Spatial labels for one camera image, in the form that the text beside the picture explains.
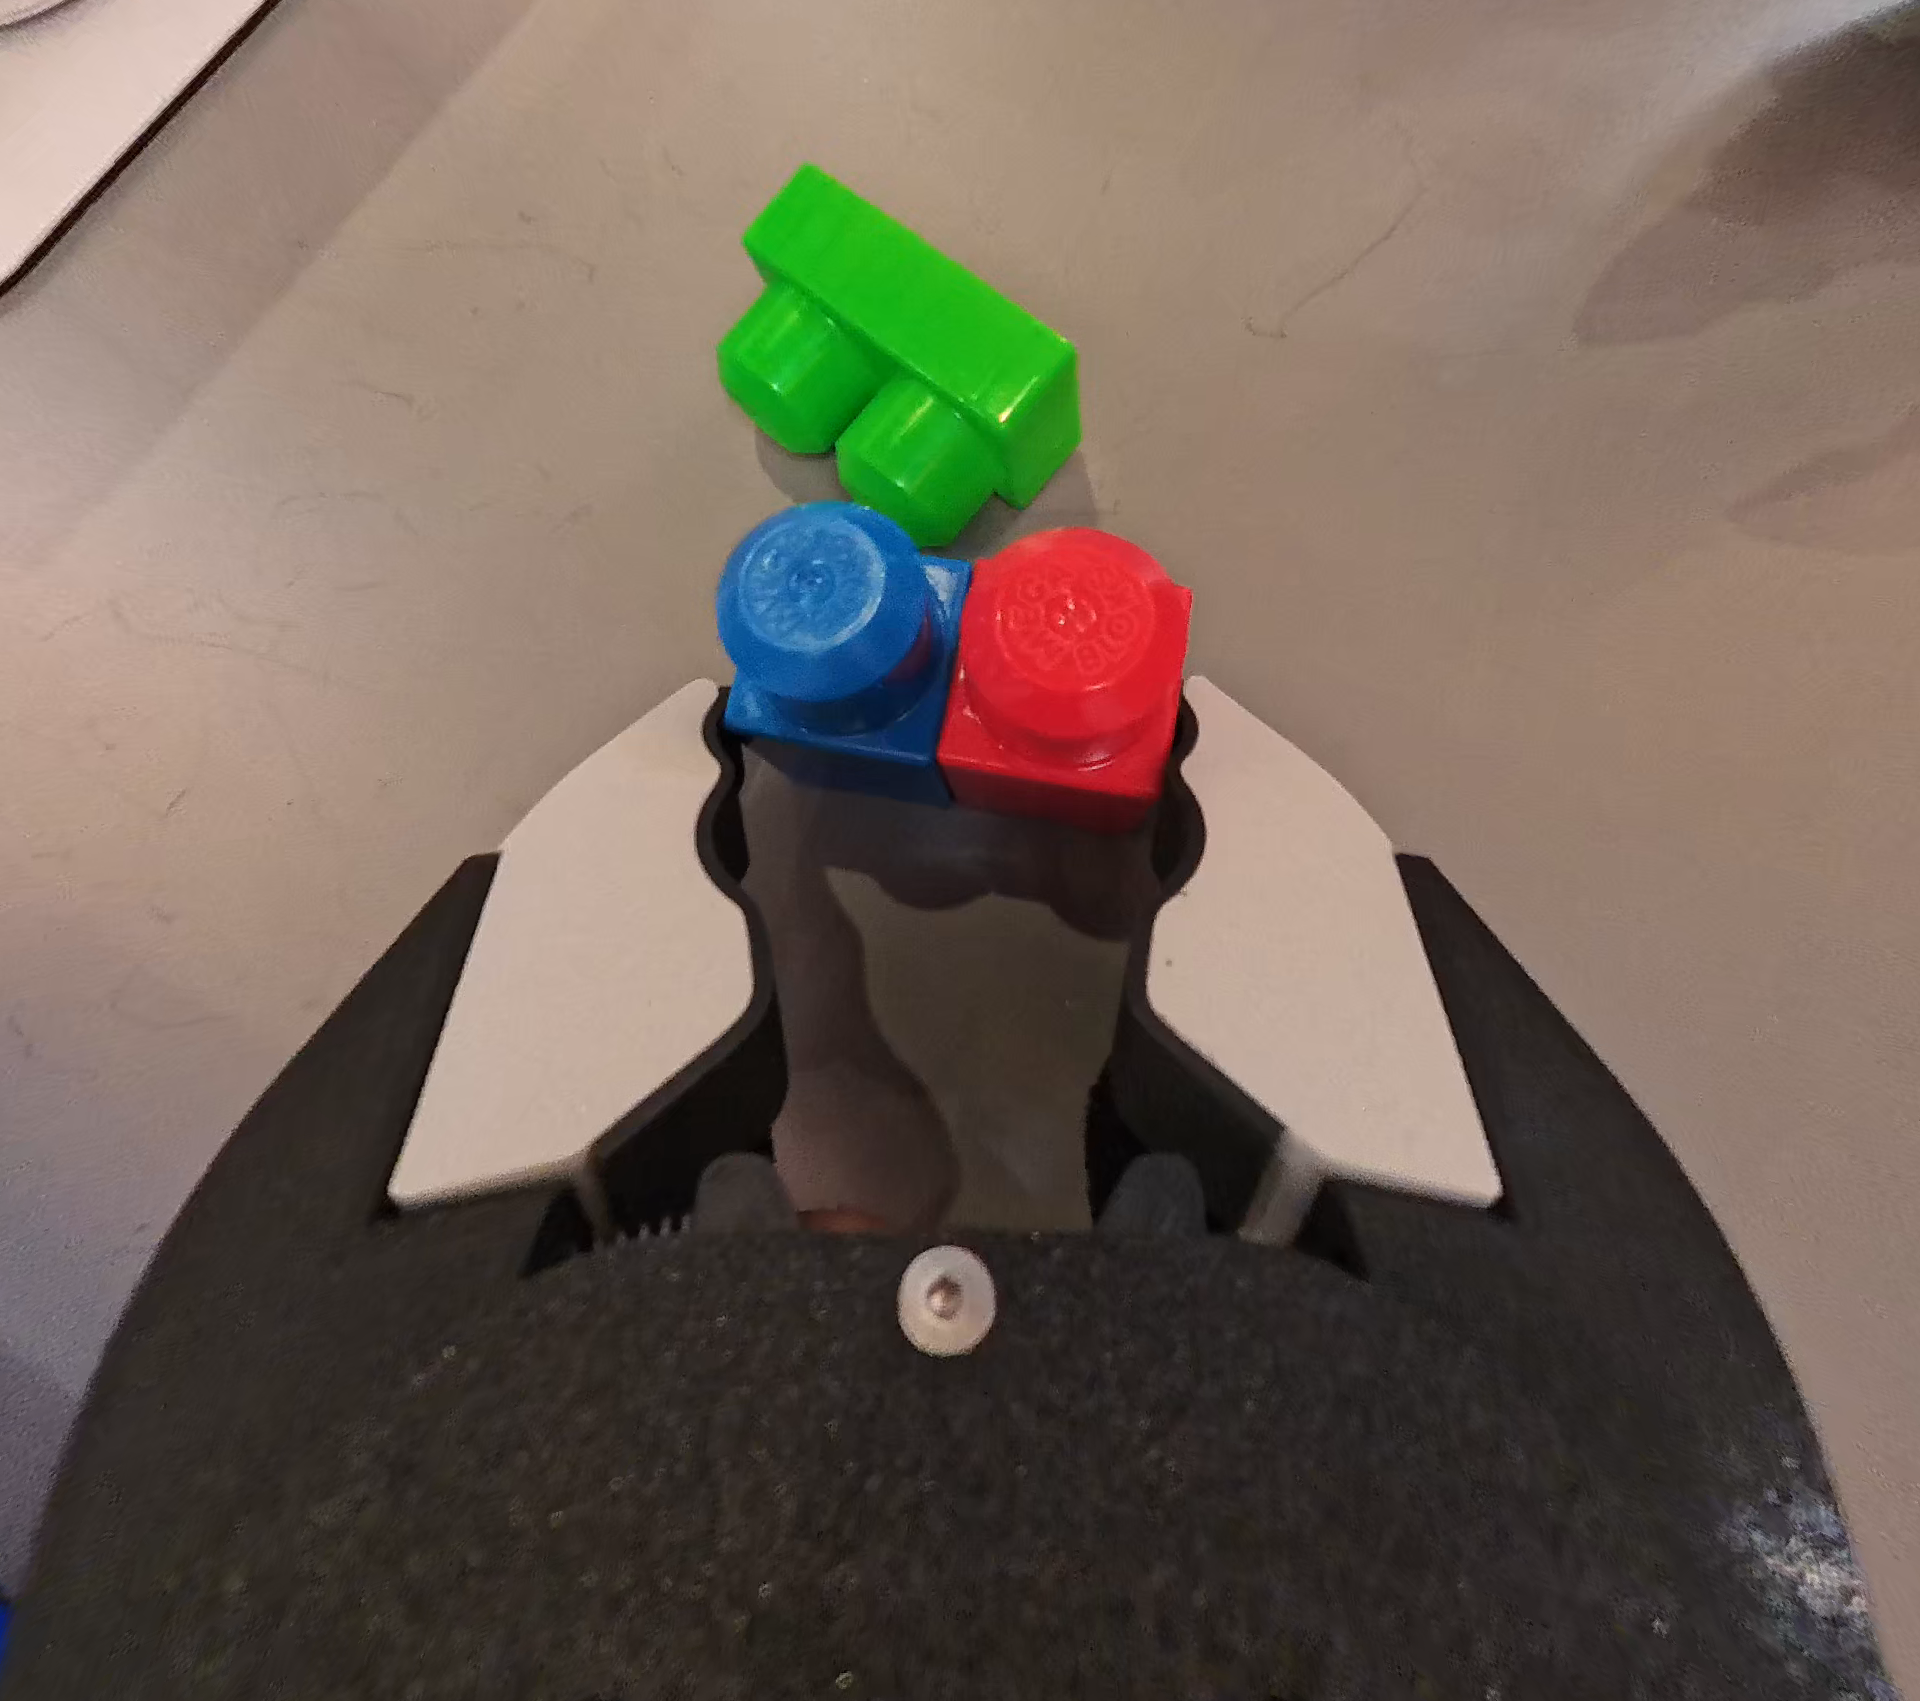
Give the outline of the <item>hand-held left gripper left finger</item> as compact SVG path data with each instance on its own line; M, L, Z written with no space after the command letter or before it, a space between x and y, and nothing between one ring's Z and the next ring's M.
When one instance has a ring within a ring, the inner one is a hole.
M788 1068L725 707L690 681L506 835L395 1206L565 1187L587 1208L690 1208L715 1161L770 1146Z

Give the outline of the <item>blue one-stud block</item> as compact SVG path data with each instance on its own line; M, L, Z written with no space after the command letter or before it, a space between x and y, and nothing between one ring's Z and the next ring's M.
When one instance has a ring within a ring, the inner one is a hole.
M767 519L716 585L725 726L794 782L950 807L938 756L972 574L863 504Z

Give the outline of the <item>green toy block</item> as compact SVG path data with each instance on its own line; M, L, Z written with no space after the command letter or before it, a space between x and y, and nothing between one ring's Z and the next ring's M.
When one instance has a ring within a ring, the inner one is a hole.
M1074 344L825 168L740 242L760 288L716 346L723 389L919 546L1031 506L1081 451Z

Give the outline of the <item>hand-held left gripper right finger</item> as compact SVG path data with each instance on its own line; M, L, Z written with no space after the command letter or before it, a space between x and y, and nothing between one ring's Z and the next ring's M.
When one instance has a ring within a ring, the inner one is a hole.
M1350 1192L1504 1181L1393 841L1212 681L1182 690L1154 903L1102 1065L1102 1228L1289 1247Z

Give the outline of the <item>grey desk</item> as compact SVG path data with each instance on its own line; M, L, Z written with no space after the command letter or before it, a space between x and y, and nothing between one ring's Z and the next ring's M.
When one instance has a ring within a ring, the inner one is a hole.
M277 1068L834 491L712 361L804 160L1660 1125L1915 1694L1917 0L283 0L5 296L5 1584Z

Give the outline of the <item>red toy block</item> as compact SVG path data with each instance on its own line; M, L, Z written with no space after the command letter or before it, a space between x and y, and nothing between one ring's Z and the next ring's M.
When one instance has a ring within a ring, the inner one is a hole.
M936 760L964 809L1132 833L1160 800L1193 590L1142 546L1046 531L972 563Z

